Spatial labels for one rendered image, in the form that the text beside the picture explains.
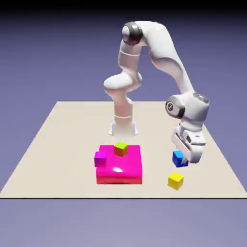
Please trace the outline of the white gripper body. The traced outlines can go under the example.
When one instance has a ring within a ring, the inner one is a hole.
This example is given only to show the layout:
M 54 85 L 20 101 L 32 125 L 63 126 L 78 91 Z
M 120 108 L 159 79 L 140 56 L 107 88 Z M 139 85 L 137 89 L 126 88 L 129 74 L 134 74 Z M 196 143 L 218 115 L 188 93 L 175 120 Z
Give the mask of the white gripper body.
M 202 131 L 194 132 L 182 126 L 176 126 L 172 135 L 172 141 L 189 163 L 196 164 L 200 161 L 206 145 Z

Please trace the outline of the small blue cube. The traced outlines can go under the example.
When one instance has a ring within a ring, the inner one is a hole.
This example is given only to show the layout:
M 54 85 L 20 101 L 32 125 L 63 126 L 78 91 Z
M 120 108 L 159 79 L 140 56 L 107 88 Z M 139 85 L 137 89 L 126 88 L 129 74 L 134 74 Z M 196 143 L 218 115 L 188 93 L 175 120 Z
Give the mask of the small blue cube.
M 182 162 L 184 159 L 184 155 L 181 151 L 173 151 L 172 161 L 176 167 L 185 167 L 188 166 L 189 162 Z

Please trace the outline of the small yellow cube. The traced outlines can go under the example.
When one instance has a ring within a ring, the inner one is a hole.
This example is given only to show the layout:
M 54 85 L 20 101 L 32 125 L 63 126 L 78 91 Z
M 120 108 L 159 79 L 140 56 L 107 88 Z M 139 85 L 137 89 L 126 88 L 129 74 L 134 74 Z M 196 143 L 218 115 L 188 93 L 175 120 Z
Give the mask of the small yellow cube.
M 167 185 L 175 190 L 178 190 L 183 185 L 183 181 L 184 181 L 183 175 L 177 172 L 173 172 L 168 176 Z

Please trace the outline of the small orange cube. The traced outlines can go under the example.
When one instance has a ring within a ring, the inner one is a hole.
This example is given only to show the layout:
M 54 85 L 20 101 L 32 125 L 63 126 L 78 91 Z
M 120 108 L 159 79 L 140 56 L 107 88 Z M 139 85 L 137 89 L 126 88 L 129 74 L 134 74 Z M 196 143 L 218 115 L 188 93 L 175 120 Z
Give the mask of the small orange cube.
M 114 145 L 114 154 L 119 157 L 124 157 L 128 153 L 128 144 L 119 141 Z

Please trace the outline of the small magenta cube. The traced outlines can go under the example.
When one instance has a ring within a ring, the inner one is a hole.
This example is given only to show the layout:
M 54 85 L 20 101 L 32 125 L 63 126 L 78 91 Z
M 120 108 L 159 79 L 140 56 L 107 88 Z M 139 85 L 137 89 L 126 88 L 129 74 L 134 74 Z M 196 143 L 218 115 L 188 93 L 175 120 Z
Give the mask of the small magenta cube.
M 107 152 L 96 151 L 94 156 L 95 167 L 104 167 L 106 165 Z

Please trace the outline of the large pink box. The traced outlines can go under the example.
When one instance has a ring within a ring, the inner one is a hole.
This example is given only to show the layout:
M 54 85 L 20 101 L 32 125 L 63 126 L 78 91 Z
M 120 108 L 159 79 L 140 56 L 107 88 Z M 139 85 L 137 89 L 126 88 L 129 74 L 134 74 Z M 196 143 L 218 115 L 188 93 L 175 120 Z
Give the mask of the large pink box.
M 142 160 L 139 145 L 129 145 L 124 157 L 114 154 L 113 145 L 100 145 L 98 151 L 106 151 L 104 167 L 96 167 L 97 184 L 141 184 Z

